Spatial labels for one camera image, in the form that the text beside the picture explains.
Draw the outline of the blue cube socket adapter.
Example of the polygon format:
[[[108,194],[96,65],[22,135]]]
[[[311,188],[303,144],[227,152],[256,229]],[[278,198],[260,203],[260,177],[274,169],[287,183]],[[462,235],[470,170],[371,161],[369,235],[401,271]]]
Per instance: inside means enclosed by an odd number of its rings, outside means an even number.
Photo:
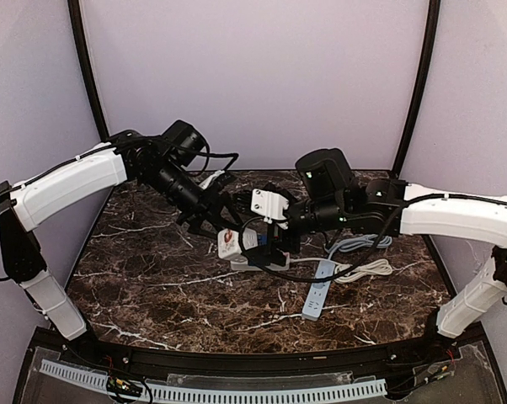
[[[258,234],[258,246],[269,248],[270,247],[270,237],[267,234]]]

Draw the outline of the white cube socket adapter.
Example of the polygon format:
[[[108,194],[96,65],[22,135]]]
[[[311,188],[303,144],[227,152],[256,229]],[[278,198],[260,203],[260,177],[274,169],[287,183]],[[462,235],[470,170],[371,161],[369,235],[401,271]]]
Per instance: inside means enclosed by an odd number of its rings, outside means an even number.
[[[247,259],[242,254],[238,239],[239,235],[237,231],[231,229],[219,231],[217,234],[218,257],[232,262],[246,261]],[[243,245],[247,249],[258,246],[258,235],[255,230],[246,229],[243,232]]]

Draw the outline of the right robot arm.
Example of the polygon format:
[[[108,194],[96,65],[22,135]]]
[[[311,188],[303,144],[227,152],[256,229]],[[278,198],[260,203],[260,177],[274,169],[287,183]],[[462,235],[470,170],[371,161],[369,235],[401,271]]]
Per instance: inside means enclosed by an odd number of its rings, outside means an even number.
[[[435,327],[456,338],[507,296],[507,196],[458,194],[394,178],[361,186],[344,153],[318,149],[295,168],[307,199],[292,201],[284,190],[255,189],[249,208],[285,236],[350,229],[378,237],[437,235],[492,244],[475,278],[437,312]]]

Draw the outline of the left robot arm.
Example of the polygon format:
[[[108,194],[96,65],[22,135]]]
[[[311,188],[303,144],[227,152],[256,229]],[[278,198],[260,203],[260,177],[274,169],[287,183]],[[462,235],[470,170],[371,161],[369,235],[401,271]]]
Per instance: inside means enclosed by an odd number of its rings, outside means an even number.
[[[219,231],[238,230],[243,222],[225,190],[229,168],[197,182],[186,170],[197,157],[234,163],[238,154],[212,152],[193,125],[177,120],[160,135],[123,130],[32,178],[0,183],[0,281],[17,284],[66,341],[89,337],[91,327],[49,269],[35,229],[96,194],[137,181],[176,208],[177,224],[191,234],[216,239]]]

